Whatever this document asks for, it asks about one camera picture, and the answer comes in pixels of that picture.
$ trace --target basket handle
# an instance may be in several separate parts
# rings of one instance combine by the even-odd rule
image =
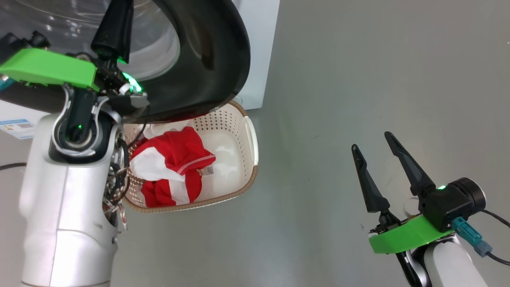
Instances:
[[[259,142],[257,141],[257,133],[255,127],[248,116],[244,117],[246,130],[248,131],[248,141],[250,143],[251,156],[253,158],[253,165],[259,165]]]

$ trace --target cable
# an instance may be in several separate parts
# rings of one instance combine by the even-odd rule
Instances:
[[[474,209],[474,210],[477,210],[477,211],[480,211],[480,212],[483,212],[483,213],[486,213],[486,214],[488,214],[488,215],[490,215],[490,216],[494,217],[495,219],[499,220],[501,223],[503,223],[504,225],[506,225],[506,226],[508,226],[508,227],[510,228],[510,222],[508,222],[507,220],[505,220],[505,219],[504,219],[504,218],[502,218],[501,216],[499,216],[499,215],[497,215],[497,214],[495,214],[495,213],[493,213],[493,212],[490,212],[490,211],[488,211],[488,210],[485,210],[485,209],[482,209],[482,208],[476,207],[476,206],[474,206],[474,207],[473,207],[473,209]],[[487,255],[488,257],[490,257],[490,258],[491,258],[492,260],[494,260],[494,261],[497,261],[497,262],[499,262],[499,263],[501,263],[501,264],[504,264],[504,265],[508,265],[508,266],[510,266],[510,261],[503,260],[503,259],[499,258],[498,256],[496,256],[496,255],[492,254],[490,251],[489,251],[489,252],[487,252],[487,253],[486,253],[486,255]]]
[[[119,141],[122,149],[124,149],[124,167],[127,168],[129,166],[129,146],[122,138],[120,138]]]
[[[497,261],[497,262],[499,262],[501,264],[505,264],[505,265],[510,266],[510,261],[503,260],[503,259],[499,258],[498,256],[492,254],[491,252],[487,252],[486,254],[491,259],[494,259],[495,261]]]
[[[122,194],[121,194],[118,198],[116,198],[116,199],[114,199],[114,200],[112,201],[112,204],[113,204],[114,206],[115,206],[115,205],[117,205],[117,204],[119,204],[119,202],[120,202],[120,201],[121,201],[121,200],[122,200],[122,199],[126,196],[126,194],[128,193],[129,186],[130,186],[130,184],[131,184],[131,179],[130,179],[129,177],[127,177],[127,178],[128,178],[128,179],[127,179],[127,183],[126,183],[126,187],[124,188],[124,191],[122,192]]]
[[[145,126],[147,126],[147,120],[148,120],[148,116],[149,116],[149,110],[150,110],[150,105],[147,106],[146,108],[146,112],[145,112],[145,120],[143,122],[143,127],[142,129],[140,130],[140,132],[136,135],[135,139],[133,139],[133,141],[127,146],[128,148],[131,148],[132,146],[135,145],[135,143],[138,141],[138,139],[140,138],[140,136],[142,136],[143,134],[143,131],[145,130]]]
[[[490,212],[488,210],[481,209],[480,207],[474,206],[473,209],[476,210],[476,211],[480,211],[480,212],[486,213],[486,214],[494,217],[495,219],[499,220],[501,223],[503,223],[504,225],[506,225],[506,226],[508,226],[510,228],[510,222],[506,221],[501,216],[499,216],[499,215],[497,215],[495,213],[492,213],[492,212]]]
[[[110,166],[113,169],[114,175],[117,174],[117,172],[120,170],[120,166],[114,162],[110,163]],[[115,178],[115,185],[113,186],[113,189],[112,189],[115,192],[115,190],[117,190],[121,187],[121,180],[120,180],[119,175],[112,176],[112,178]]]
[[[17,163],[10,163],[5,165],[0,165],[0,171],[12,169],[12,168],[18,168],[20,166],[27,166],[26,162],[17,162]]]

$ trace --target brown basket rim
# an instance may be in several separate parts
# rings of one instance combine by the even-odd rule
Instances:
[[[243,117],[248,116],[248,114],[243,109],[243,107],[241,107],[241,105],[239,105],[237,102],[231,101],[228,104],[232,105],[236,109],[238,109],[239,112],[243,115]],[[251,187],[251,185],[255,181],[255,178],[257,177],[258,172],[259,172],[258,165],[254,165],[253,170],[251,171],[250,179],[241,189],[239,189],[233,193],[224,195],[224,196],[215,197],[215,198],[211,198],[211,199],[204,200],[204,201],[193,202],[190,204],[176,205],[176,206],[154,207],[154,208],[140,207],[140,206],[136,205],[135,203],[133,203],[129,199],[129,197],[124,197],[124,199],[125,199],[124,202],[131,209],[138,211],[138,212],[142,212],[142,213],[158,213],[158,212],[178,211],[178,210],[191,209],[191,208],[197,208],[197,207],[202,207],[202,206],[206,206],[206,205],[211,205],[211,204],[219,203],[221,201],[232,199],[234,197],[237,197],[237,196],[240,196],[241,194],[243,194],[245,191],[247,191]]]

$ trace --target blue connector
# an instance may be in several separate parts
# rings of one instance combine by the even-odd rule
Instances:
[[[492,251],[492,247],[482,240],[482,236],[476,231],[464,218],[457,217],[451,222],[451,229],[460,237],[464,238],[480,257],[485,257],[487,252]]]
[[[2,80],[0,78],[0,91],[3,90],[3,89],[6,89],[7,87],[9,87],[10,85],[14,84],[14,81],[13,79],[11,78],[8,78],[6,81]]]

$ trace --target clothing label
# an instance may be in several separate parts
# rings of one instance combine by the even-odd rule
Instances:
[[[210,166],[206,166],[205,168],[203,168],[201,170],[198,170],[198,172],[200,172],[200,174],[202,176],[213,175],[214,174],[214,168],[213,168],[212,165],[210,165]]]
[[[19,139],[33,138],[35,134],[35,125],[30,123],[26,119],[1,121],[0,129],[12,134],[13,136]]]

